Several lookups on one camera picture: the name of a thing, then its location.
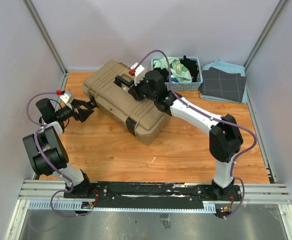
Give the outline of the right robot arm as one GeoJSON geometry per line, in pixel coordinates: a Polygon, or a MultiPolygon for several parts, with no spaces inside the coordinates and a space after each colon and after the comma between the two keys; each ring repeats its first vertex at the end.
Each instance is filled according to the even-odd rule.
{"type": "Polygon", "coordinates": [[[224,200],[234,184],[234,162],[243,138],[236,126],[235,118],[228,114],[220,116],[205,111],[192,104],[180,94],[167,89],[163,76],[156,70],[137,73],[129,70],[129,93],[135,100],[151,100],[156,108],[170,116],[180,118],[202,130],[209,138],[209,151],[216,160],[215,175],[212,180],[212,194],[224,200]]]}

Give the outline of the grey checked folded cloth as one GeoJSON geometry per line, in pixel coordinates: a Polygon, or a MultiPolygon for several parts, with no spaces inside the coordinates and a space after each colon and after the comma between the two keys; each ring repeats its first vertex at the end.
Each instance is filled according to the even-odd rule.
{"type": "Polygon", "coordinates": [[[200,93],[203,97],[212,97],[243,103],[246,76],[240,73],[227,73],[214,67],[203,70],[203,83],[200,93]]]}

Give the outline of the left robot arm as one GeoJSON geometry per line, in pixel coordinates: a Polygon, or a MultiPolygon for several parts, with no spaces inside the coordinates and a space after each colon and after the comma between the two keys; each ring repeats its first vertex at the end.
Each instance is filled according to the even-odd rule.
{"type": "Polygon", "coordinates": [[[65,198],[87,198],[93,192],[87,174],[69,162],[68,154],[60,135],[67,125],[65,121],[74,118],[84,122],[94,112],[97,104],[94,99],[88,102],[74,99],[70,106],[56,110],[50,99],[43,98],[36,103],[41,113],[42,126],[37,134],[30,134],[22,139],[30,164],[34,172],[41,176],[56,176],[65,182],[65,198]]]}

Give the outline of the green patterned cloth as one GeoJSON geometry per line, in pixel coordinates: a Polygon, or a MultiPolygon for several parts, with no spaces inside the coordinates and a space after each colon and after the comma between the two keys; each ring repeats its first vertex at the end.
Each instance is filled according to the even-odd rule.
{"type": "Polygon", "coordinates": [[[167,57],[169,64],[166,59],[160,58],[158,60],[154,60],[153,69],[165,69],[169,76],[173,76],[177,82],[179,83],[191,83],[192,76],[190,71],[181,63],[181,60],[177,57],[167,57]]]}

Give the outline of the black cloth in basket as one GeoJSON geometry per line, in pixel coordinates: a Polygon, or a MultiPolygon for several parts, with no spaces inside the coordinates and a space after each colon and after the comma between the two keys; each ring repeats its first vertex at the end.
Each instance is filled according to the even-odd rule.
{"type": "MultiPolygon", "coordinates": [[[[192,76],[192,82],[195,82],[199,73],[197,62],[195,60],[187,58],[186,56],[183,56],[183,58],[180,60],[181,60],[181,63],[190,71],[190,74],[192,76]]],[[[168,72],[165,69],[160,70],[159,68],[155,68],[154,70],[159,71],[159,73],[164,77],[166,82],[169,81],[169,77],[170,77],[172,82],[178,83],[177,80],[173,76],[169,76],[168,72]]]]}

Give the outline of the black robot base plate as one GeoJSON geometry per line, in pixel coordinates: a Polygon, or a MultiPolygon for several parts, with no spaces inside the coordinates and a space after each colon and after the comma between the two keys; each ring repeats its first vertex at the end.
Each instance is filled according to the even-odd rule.
{"type": "Polygon", "coordinates": [[[222,191],[212,184],[98,181],[76,186],[63,196],[83,200],[98,197],[97,206],[101,208],[189,210],[202,209],[204,201],[240,201],[242,192],[238,185],[222,191]]]}

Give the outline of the tan plastic tool box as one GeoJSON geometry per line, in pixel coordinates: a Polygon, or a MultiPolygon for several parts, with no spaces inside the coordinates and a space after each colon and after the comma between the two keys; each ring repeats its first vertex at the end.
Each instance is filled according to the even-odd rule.
{"type": "Polygon", "coordinates": [[[82,90],[94,99],[99,109],[120,123],[131,135],[149,145],[170,122],[171,117],[159,111],[149,99],[136,101],[125,84],[115,83],[117,76],[134,81],[130,67],[109,60],[82,83],[82,90]]]}

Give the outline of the blue plastic basket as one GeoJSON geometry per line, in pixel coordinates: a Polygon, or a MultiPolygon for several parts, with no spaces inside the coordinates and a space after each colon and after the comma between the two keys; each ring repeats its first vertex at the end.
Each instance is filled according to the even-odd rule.
{"type": "MultiPolygon", "coordinates": [[[[154,57],[151,59],[152,69],[153,69],[153,61],[158,60],[160,58],[164,58],[164,57],[154,57]]],[[[198,69],[199,69],[198,76],[196,78],[196,81],[191,82],[191,83],[179,83],[179,82],[172,82],[171,81],[171,84],[172,84],[173,89],[175,91],[197,91],[199,89],[199,87],[201,86],[201,84],[203,83],[200,60],[197,57],[187,57],[187,58],[189,58],[191,60],[195,60],[197,62],[198,69]]],[[[165,85],[166,85],[167,89],[169,90],[170,89],[169,82],[165,81],[165,85]]]]}

